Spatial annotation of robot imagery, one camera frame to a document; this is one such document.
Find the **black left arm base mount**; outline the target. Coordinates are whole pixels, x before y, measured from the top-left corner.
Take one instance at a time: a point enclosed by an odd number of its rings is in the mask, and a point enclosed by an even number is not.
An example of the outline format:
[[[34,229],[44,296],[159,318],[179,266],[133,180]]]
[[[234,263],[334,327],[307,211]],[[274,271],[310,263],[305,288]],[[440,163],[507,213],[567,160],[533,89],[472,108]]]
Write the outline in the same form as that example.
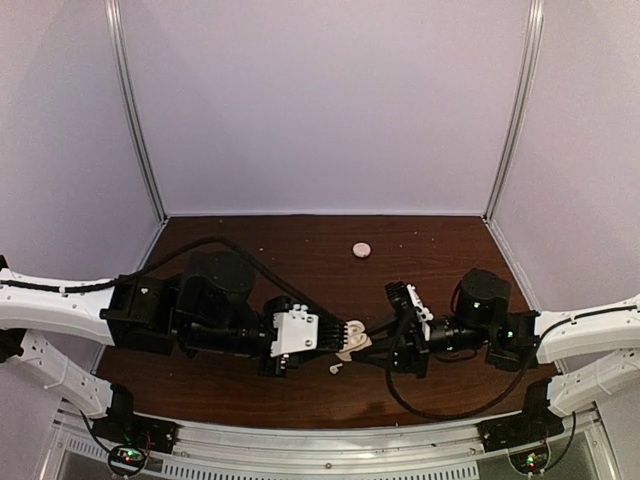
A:
[[[109,413],[95,419],[91,426],[99,439],[163,454],[173,452],[177,429],[175,422],[135,413],[124,417]]]

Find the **white earbud case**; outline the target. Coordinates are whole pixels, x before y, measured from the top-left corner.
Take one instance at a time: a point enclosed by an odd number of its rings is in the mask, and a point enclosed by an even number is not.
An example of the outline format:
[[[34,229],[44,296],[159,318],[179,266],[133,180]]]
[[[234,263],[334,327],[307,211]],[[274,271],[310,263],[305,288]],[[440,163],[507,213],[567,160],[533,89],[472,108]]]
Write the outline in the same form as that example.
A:
[[[365,325],[359,320],[350,320],[346,323],[347,337],[343,348],[336,354],[341,362],[351,362],[351,354],[362,351],[372,345],[372,341],[366,332]]]

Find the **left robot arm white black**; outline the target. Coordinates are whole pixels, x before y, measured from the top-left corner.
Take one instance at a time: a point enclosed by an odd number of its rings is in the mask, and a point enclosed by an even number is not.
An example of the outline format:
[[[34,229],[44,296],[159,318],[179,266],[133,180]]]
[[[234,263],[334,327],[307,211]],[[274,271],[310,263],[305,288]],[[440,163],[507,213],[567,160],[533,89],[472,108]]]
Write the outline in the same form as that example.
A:
[[[144,433],[133,395],[96,378],[52,347],[62,333],[122,350],[170,355],[179,348],[255,358],[282,376],[306,357],[341,352],[346,323],[249,255],[196,252],[169,279],[151,267],[100,283],[24,277],[1,266],[1,360],[27,368],[123,444]]]

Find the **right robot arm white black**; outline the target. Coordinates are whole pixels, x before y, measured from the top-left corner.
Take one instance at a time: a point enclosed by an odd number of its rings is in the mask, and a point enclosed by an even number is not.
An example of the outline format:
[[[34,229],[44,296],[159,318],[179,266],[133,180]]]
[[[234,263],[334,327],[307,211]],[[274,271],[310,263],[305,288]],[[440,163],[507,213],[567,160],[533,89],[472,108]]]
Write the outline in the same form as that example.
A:
[[[510,283],[490,271],[472,269],[454,289],[450,314],[436,316],[414,285],[390,283],[385,290],[393,316],[361,332],[364,342],[349,356],[354,362],[383,369],[390,395],[417,417],[436,421],[474,417],[506,399],[528,370],[568,357],[598,354],[598,359],[576,371],[543,381],[540,403],[514,417],[513,433],[530,442],[550,426],[551,414],[563,418],[639,381],[638,297],[581,310],[512,313]],[[436,355],[480,349],[486,351],[487,364],[516,375],[501,394],[480,407],[451,415],[420,410],[395,387],[395,374],[425,377]]]

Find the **pink earbud case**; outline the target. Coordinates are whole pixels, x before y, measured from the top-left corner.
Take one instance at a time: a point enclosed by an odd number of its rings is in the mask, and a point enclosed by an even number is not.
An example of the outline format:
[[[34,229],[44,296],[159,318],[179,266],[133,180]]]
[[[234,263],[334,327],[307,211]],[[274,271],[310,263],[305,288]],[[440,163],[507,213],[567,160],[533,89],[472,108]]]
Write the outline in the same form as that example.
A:
[[[352,245],[352,254],[355,258],[366,259],[372,253],[372,247],[367,242],[356,242]]]

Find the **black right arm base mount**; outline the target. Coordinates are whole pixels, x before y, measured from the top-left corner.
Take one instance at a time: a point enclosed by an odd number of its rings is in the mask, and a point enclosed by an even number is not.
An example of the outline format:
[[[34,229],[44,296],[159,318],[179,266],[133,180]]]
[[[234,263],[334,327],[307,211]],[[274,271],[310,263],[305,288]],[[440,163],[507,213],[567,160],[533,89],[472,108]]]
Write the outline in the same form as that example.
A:
[[[511,416],[485,420],[477,430],[486,453],[540,443],[565,431],[563,420],[551,414]]]

